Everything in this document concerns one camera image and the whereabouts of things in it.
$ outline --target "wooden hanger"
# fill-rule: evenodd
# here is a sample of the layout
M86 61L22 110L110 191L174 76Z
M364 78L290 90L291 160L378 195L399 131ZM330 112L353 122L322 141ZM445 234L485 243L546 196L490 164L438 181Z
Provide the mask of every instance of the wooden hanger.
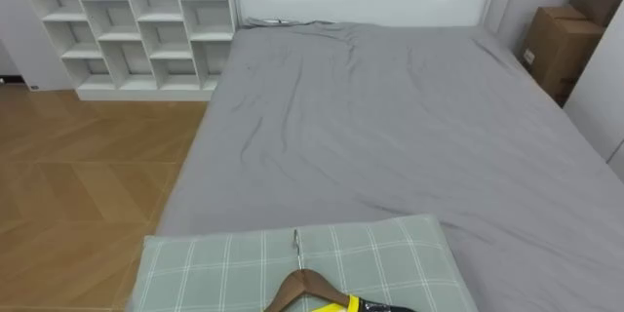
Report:
M298 298L310 294L347 307L349 296L338 291L320 273L304 269L301 264L298 232L294 230L294 246L299 269L289 274L264 312L282 312Z

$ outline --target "mattress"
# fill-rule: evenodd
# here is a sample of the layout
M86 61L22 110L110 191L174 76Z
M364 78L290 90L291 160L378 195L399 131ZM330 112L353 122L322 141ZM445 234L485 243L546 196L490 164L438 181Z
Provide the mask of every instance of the mattress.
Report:
M157 233L415 214L481 312L624 308L624 185L480 28L239 32Z

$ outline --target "yellow object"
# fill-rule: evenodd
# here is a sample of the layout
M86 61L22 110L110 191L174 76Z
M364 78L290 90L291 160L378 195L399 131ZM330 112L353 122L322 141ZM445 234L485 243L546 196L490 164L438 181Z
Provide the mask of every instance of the yellow object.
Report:
M312 312L358 312L358 309L360 309L360 298L349 295L349 306L347 308L337 303L331 303L327 306L317 308Z

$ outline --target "white cabinet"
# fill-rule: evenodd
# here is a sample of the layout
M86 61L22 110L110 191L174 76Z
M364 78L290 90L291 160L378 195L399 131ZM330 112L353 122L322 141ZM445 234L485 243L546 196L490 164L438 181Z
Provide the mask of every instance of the white cabinet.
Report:
M622 53L624 6L615 14L564 107L581 134L606 161L624 140Z
M229 0L31 0L82 99L210 99Z

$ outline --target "pillow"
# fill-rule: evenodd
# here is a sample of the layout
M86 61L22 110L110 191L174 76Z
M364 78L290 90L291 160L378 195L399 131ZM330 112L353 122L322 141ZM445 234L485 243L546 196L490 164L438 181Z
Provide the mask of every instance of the pillow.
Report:
M297 229L303 266L344 293L417 312L477 312L431 215ZM129 310L258 312L297 267L292 229L146 237ZM290 311L325 304L305 297Z

